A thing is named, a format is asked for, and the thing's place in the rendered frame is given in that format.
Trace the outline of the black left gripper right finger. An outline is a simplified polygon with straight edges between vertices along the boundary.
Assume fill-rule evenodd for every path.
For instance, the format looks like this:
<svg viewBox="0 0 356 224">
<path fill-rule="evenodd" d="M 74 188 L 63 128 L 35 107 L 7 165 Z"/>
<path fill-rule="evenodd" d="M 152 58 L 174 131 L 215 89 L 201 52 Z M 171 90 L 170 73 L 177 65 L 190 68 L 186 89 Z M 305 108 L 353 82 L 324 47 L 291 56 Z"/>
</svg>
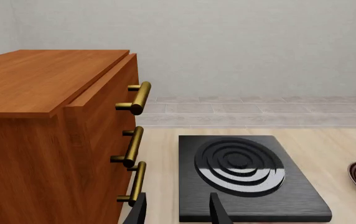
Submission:
<svg viewBox="0 0 356 224">
<path fill-rule="evenodd" d="M 209 209 L 212 224 L 233 224 L 215 192 L 210 194 Z"/>
</svg>

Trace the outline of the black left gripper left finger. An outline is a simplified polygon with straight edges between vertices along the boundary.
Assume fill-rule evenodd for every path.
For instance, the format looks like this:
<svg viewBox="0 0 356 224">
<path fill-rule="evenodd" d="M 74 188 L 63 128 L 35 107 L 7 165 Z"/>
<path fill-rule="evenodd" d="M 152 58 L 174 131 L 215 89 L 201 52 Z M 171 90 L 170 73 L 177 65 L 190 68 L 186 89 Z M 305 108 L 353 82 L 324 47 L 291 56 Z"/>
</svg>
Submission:
<svg viewBox="0 0 356 224">
<path fill-rule="evenodd" d="M 123 224 L 144 224 L 147 210 L 146 194 L 140 193 Z"/>
</svg>

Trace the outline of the flat black stove plate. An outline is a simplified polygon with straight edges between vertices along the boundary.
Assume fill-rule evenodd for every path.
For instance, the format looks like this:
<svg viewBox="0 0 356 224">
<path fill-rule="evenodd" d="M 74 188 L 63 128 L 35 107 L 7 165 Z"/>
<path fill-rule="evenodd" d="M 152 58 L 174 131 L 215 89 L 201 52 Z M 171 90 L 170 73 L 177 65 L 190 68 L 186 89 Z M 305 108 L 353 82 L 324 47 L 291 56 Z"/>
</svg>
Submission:
<svg viewBox="0 0 356 224">
<path fill-rule="evenodd" d="M 332 219 L 274 136 L 179 136 L 180 222 L 210 222 L 211 194 L 233 222 Z"/>
</svg>

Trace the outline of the wooden cabinet drawer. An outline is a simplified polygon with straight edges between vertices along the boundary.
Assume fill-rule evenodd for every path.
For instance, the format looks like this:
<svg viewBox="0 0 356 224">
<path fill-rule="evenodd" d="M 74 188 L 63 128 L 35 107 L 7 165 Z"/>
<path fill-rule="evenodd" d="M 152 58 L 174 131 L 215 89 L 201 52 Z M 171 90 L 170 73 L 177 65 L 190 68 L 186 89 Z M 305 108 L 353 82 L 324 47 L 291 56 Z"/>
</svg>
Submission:
<svg viewBox="0 0 356 224">
<path fill-rule="evenodd" d="M 69 133 L 134 129 L 134 116 L 116 110 L 115 104 L 133 102 L 135 93 L 128 86 L 138 83 L 137 55 L 129 54 L 64 108 Z"/>
</svg>

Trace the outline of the wooden cabinet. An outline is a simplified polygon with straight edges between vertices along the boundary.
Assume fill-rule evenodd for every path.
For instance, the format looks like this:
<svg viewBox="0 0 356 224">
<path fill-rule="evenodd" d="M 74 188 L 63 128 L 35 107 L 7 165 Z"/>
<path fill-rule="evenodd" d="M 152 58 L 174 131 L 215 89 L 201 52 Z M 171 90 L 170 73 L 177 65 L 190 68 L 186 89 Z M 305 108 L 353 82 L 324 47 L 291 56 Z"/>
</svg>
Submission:
<svg viewBox="0 0 356 224">
<path fill-rule="evenodd" d="M 123 156 L 130 138 L 110 129 L 70 134 L 64 108 L 129 54 L 0 55 L 0 224 L 118 224 L 116 198 L 131 173 L 110 156 Z"/>
</svg>

